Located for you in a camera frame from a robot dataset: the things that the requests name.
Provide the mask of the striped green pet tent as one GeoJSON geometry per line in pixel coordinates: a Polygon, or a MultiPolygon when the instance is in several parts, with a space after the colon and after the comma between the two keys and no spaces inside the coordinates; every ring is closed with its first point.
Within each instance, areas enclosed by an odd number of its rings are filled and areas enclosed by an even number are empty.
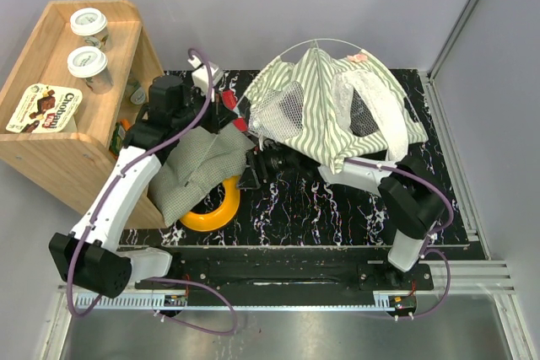
{"type": "Polygon", "coordinates": [[[346,159],[383,152],[397,162],[426,142],[423,124],[390,70],[364,49],[335,58],[316,42],[274,57],[244,93],[249,129],[332,173],[346,159]]]}

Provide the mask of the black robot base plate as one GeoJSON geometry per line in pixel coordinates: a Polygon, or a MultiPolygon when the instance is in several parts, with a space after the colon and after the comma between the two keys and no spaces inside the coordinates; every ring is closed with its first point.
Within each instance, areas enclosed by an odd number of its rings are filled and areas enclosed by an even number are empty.
{"type": "Polygon", "coordinates": [[[214,288],[235,307],[271,308],[367,305],[377,291],[434,289],[428,265],[402,273],[379,248],[186,246],[170,253],[164,281],[140,282],[138,288],[172,289],[181,279],[214,288]]]}

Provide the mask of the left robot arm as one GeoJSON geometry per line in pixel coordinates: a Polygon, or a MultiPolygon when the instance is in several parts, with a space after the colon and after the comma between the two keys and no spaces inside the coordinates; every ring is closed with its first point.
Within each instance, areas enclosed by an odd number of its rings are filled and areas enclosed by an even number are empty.
{"type": "Polygon", "coordinates": [[[49,251],[67,288],[81,287],[115,298],[130,283],[154,278],[164,288],[181,283],[183,269],[165,250],[118,251],[127,220],[150,181],[181,137],[209,121],[213,78],[205,74],[202,93],[193,95],[174,75],[157,77],[148,102],[127,131],[116,164],[102,190],[69,234],[56,233],[49,251]]]}

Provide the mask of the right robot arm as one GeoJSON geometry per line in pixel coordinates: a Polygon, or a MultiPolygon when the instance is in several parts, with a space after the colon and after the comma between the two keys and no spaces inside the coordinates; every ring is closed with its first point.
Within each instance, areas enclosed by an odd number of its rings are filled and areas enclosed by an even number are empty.
{"type": "Polygon", "coordinates": [[[334,173],[292,148],[256,147],[246,153],[246,168],[235,187],[242,191],[259,189],[287,169],[382,199],[395,229],[384,279],[395,289],[402,289],[413,280],[413,268],[428,253],[429,242],[454,221],[452,204],[433,175],[409,155],[399,161],[349,158],[341,171],[334,173]]]}

